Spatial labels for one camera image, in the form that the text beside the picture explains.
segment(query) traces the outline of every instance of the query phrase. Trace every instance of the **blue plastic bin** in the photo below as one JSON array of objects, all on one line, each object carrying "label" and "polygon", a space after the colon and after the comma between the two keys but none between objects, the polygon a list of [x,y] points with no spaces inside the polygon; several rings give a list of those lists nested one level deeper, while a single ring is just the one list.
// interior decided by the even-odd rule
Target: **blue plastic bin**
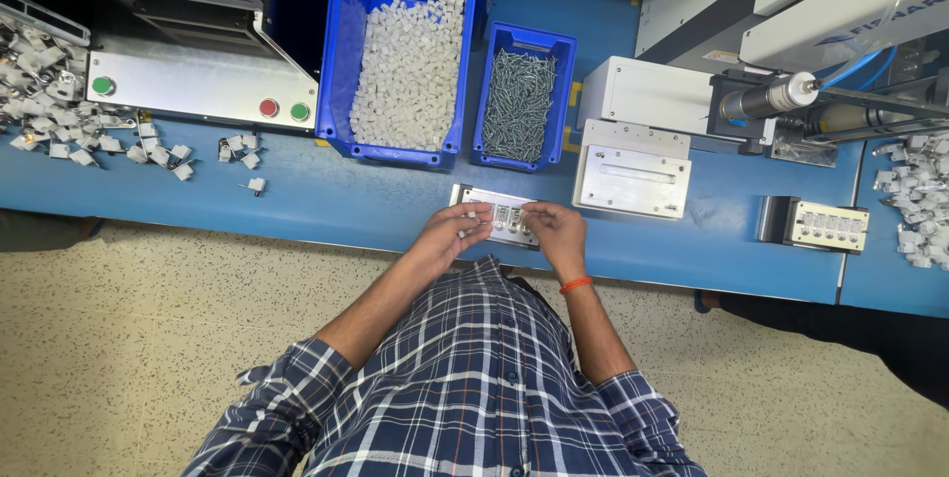
[{"label": "blue plastic bin", "polygon": [[[404,1],[411,7],[412,1],[426,0]],[[329,0],[323,70],[317,105],[317,136],[326,138],[341,155],[348,158],[389,160],[451,169],[455,166],[455,157],[461,145],[461,125],[465,112],[465,86],[475,0],[465,0],[455,119],[441,145],[441,152],[366,145],[356,143],[353,139],[349,127],[349,110],[359,85],[359,73],[362,69],[362,42],[365,39],[366,15],[381,4],[391,2],[392,0]]]},{"label": "blue plastic bin", "polygon": [[[481,127],[484,125],[484,108],[488,103],[488,91],[491,82],[491,69],[494,56],[504,48],[514,54],[532,54],[542,60],[553,56],[557,59],[551,92],[551,109],[547,112],[547,124],[544,126],[544,144],[541,146],[537,162],[523,162],[510,158],[486,155],[482,152]],[[566,103],[570,95],[570,83],[573,79],[573,59],[577,53],[577,38],[563,34],[553,34],[536,29],[528,29],[510,23],[494,21],[491,27],[491,43],[485,60],[484,82],[481,83],[481,102],[477,109],[477,125],[474,127],[474,148],[472,164],[515,169],[532,173],[547,164],[560,162],[560,150],[563,147],[563,119],[566,117]]]}]

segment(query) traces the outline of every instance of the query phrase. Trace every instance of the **green push button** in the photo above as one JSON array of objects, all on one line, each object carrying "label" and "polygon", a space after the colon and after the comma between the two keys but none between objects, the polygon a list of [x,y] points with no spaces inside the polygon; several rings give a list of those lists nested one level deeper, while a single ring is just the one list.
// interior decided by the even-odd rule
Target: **green push button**
[{"label": "green push button", "polygon": [[92,81],[92,90],[100,95],[112,95],[116,92],[116,83],[109,77],[96,77]]},{"label": "green push button", "polygon": [[303,103],[297,103],[291,107],[291,117],[299,122],[309,119],[309,107]]}]

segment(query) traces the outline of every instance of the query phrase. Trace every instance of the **red button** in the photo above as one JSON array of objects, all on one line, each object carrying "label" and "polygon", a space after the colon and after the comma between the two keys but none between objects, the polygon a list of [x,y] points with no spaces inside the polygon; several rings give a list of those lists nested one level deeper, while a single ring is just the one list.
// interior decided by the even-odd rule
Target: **red button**
[{"label": "red button", "polygon": [[273,99],[264,99],[260,102],[260,114],[264,117],[274,117],[280,111],[280,105]]}]

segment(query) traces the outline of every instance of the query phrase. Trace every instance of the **orange thread bracelet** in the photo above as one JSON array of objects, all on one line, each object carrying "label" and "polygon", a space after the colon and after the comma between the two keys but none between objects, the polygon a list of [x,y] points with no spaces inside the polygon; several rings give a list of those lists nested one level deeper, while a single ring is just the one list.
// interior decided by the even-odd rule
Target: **orange thread bracelet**
[{"label": "orange thread bracelet", "polygon": [[592,283],[593,283],[593,277],[577,278],[576,280],[572,280],[568,282],[567,284],[564,284],[563,288],[560,289],[560,295],[563,296],[570,290],[573,290],[574,288],[579,288],[583,286],[584,284],[592,284]]}]

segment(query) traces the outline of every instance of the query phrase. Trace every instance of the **blue plaid shirt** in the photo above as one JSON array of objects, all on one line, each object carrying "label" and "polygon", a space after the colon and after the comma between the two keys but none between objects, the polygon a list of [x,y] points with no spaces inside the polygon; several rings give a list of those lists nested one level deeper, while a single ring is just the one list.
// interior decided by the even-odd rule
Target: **blue plaid shirt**
[{"label": "blue plaid shirt", "polygon": [[186,476],[704,476],[639,372],[593,386],[570,333],[493,258],[426,290],[362,370],[309,338],[257,383]]}]

